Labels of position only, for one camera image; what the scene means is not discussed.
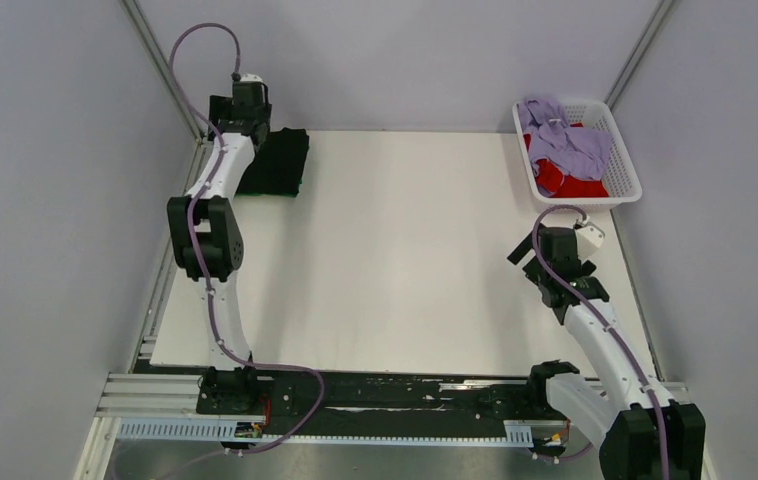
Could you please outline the black t shirt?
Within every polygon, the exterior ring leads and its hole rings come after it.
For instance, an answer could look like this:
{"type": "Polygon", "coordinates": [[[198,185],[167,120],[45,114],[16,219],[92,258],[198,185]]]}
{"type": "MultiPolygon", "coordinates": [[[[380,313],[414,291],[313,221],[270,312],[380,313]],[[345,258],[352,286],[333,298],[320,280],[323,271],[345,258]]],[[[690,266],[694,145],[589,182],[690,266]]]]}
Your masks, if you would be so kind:
{"type": "Polygon", "coordinates": [[[304,174],[309,142],[310,136],[305,129],[283,128],[271,132],[249,167],[251,165],[264,165],[294,168],[301,170],[304,174]]]}

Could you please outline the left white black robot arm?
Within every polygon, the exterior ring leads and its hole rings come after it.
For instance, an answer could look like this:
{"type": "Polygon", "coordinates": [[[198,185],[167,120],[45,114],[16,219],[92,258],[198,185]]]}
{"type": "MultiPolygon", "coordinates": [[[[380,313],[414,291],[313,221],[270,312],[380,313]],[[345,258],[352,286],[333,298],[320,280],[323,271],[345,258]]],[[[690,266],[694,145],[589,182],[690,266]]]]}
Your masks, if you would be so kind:
{"type": "Polygon", "coordinates": [[[245,246],[232,202],[240,181],[270,131],[272,105],[260,77],[234,78],[232,95],[213,100],[212,151],[199,179],[166,211],[177,266],[194,283],[203,303],[209,366],[203,374],[198,412],[242,415],[261,400],[243,331],[238,270],[245,246]]]}

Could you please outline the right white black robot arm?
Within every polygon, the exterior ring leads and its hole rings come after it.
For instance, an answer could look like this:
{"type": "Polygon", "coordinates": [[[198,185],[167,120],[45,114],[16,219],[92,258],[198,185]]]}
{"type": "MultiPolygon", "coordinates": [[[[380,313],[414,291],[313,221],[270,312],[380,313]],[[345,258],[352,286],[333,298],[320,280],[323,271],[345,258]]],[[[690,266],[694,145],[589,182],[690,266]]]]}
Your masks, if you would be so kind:
{"type": "Polygon", "coordinates": [[[621,331],[610,296],[584,259],[593,225],[539,225],[509,254],[541,294],[542,303],[578,342],[600,380],[596,391],[568,362],[530,373],[526,403],[539,417],[564,415],[596,450],[606,479],[699,479],[706,422],[638,361],[621,331]]]}

